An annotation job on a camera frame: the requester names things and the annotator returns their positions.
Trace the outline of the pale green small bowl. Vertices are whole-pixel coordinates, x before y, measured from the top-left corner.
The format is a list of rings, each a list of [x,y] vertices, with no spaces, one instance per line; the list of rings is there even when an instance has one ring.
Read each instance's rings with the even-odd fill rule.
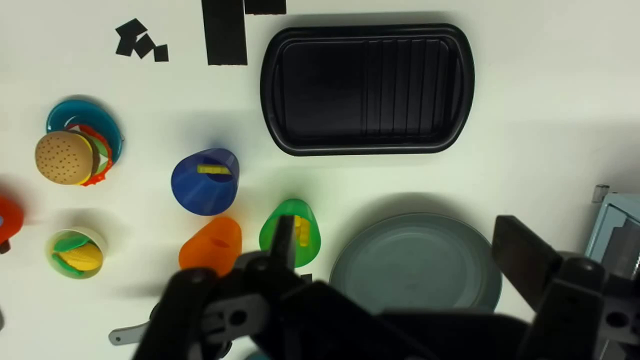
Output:
[[[55,243],[57,243],[58,240],[62,240],[62,239],[66,239],[67,237],[74,237],[74,236],[83,236],[89,241],[89,243],[92,243],[98,246],[98,248],[103,253],[103,263],[100,268],[94,269],[92,271],[84,272],[82,275],[73,275],[73,274],[64,272],[59,265],[55,264],[55,262],[51,258]],[[103,264],[105,264],[105,259],[107,255],[108,255],[108,245],[105,239],[103,239],[102,235],[100,235],[98,232],[86,227],[70,227],[70,228],[64,228],[63,230],[59,230],[53,235],[51,235],[50,239],[46,242],[46,245],[45,245],[45,259],[50,264],[50,267],[55,271],[57,271],[62,276],[71,278],[73,280],[87,280],[97,275],[98,272],[102,269]]]

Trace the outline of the teal plastic bowl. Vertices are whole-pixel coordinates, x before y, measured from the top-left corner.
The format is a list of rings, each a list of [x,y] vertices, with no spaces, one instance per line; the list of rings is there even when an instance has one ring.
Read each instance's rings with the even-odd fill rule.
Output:
[[[45,131],[59,132],[68,125],[86,125],[106,139],[112,150],[112,162],[116,164],[122,154],[124,137],[114,116],[94,101],[70,98],[55,105],[49,112]]]

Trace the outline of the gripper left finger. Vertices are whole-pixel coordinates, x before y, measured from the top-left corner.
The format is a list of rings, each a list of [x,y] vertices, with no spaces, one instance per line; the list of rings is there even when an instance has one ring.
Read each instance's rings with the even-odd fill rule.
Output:
[[[271,360],[301,358],[297,328],[282,310],[284,296],[304,285],[294,272],[296,228],[295,216],[279,217],[270,250],[240,256],[226,276],[209,268],[174,274],[133,360],[219,360],[242,337]]]

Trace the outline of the grey round plate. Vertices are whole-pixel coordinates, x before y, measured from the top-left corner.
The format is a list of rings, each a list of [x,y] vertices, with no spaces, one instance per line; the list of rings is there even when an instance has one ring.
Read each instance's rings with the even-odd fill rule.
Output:
[[[329,282],[372,314],[493,312],[502,292],[490,241],[469,224],[434,213],[397,215],[361,231],[337,257]]]

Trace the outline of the wide black tape strip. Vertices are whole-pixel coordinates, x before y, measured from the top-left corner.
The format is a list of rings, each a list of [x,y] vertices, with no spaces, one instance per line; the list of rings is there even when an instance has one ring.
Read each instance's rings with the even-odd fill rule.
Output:
[[[243,0],[201,0],[209,66],[248,64]]]

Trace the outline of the black plastic tray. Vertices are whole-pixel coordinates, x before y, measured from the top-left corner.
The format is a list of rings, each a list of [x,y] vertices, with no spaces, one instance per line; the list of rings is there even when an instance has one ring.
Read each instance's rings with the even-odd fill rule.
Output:
[[[470,42],[450,23],[286,28],[260,74],[266,128],[293,157],[445,151],[474,88]]]

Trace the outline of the green plastic cup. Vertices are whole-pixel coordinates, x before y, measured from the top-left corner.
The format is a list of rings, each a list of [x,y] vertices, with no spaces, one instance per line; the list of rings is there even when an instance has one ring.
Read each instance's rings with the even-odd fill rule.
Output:
[[[322,247],[322,237],[320,234],[317,219],[310,205],[302,199],[290,198],[284,200],[273,210],[259,233],[259,247],[261,251],[270,250],[272,237],[279,217],[290,215],[295,217],[299,215],[310,221],[310,244],[307,247],[301,247],[295,240],[295,268],[306,266],[312,262]]]

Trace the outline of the green toy vegetable pieces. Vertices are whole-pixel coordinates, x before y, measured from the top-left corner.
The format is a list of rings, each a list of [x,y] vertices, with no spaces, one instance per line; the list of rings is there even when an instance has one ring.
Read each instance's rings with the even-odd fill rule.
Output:
[[[87,240],[86,237],[83,237],[82,235],[74,235],[74,236],[66,237],[64,239],[60,239],[54,245],[51,258],[53,262],[59,265],[64,272],[68,274],[80,276],[84,274],[86,271],[77,271],[71,268],[69,265],[67,265],[62,261],[62,259],[57,255],[57,253],[66,252],[74,248],[79,248],[80,246],[83,246],[84,244],[87,244],[87,243],[89,243],[89,240]]]

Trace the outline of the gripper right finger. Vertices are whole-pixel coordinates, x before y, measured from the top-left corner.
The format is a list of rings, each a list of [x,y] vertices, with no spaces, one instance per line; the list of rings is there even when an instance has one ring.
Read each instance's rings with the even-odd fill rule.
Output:
[[[514,215],[494,221],[493,260],[535,312],[516,360],[597,360],[601,339],[640,360],[640,276],[562,254]]]

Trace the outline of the red plastic toy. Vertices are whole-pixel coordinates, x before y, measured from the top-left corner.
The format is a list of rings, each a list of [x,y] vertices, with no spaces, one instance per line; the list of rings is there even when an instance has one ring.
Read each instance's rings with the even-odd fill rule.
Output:
[[[24,221],[22,207],[0,194],[0,254],[10,250],[10,239],[22,229]]]

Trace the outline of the toy burger bun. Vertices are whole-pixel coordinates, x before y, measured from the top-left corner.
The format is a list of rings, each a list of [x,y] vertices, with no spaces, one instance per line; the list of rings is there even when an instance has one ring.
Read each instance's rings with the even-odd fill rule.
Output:
[[[59,185],[81,186],[98,173],[98,146],[75,130],[47,133],[36,144],[34,157],[39,173]]]

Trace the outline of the yellow toy corn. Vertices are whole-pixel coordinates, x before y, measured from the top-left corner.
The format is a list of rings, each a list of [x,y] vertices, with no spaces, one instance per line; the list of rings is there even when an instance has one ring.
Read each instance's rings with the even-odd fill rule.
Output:
[[[93,243],[58,252],[57,255],[70,268],[79,272],[94,271],[102,266],[104,260],[101,249]]]

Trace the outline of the light blue toy appliance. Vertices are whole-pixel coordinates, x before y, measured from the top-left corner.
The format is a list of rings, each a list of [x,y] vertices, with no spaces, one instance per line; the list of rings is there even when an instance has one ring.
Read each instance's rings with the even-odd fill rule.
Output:
[[[585,255],[612,275],[640,277],[640,194],[605,196]]]

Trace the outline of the short black tape strip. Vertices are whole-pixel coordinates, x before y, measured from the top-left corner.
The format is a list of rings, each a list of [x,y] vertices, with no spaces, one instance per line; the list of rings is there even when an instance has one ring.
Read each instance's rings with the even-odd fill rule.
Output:
[[[245,14],[286,15],[287,0],[244,0]]]

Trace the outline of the yellow toy pieces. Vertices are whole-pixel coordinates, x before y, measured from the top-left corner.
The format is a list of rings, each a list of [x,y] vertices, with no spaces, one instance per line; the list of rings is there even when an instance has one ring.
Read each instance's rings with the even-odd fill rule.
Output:
[[[299,215],[295,215],[294,217],[295,240],[297,241],[297,244],[302,248],[306,248],[310,244],[310,229],[311,229],[311,223],[308,219]]]

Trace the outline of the green toy lettuce slice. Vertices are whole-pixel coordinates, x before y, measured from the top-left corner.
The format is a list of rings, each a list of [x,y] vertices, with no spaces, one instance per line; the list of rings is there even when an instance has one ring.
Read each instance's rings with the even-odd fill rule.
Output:
[[[109,161],[111,160],[111,157],[109,155],[109,146],[101,141],[98,137],[90,136],[90,139],[96,146],[96,151],[98,153],[96,174],[102,174],[108,168]]]

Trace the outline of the blue plastic cup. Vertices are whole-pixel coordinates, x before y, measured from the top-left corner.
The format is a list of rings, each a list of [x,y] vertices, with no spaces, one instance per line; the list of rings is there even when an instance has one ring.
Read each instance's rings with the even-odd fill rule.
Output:
[[[198,173],[199,164],[226,166],[230,175]],[[225,212],[236,199],[239,188],[240,163],[225,148],[211,148],[193,153],[174,167],[170,185],[178,203],[201,216]]]

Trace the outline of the orange plastic cup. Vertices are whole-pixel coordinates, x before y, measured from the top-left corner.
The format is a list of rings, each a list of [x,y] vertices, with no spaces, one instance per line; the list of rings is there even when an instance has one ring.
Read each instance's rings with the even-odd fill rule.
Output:
[[[242,254],[242,228],[231,217],[218,216],[188,239],[178,254],[180,269],[208,268],[222,278]]]

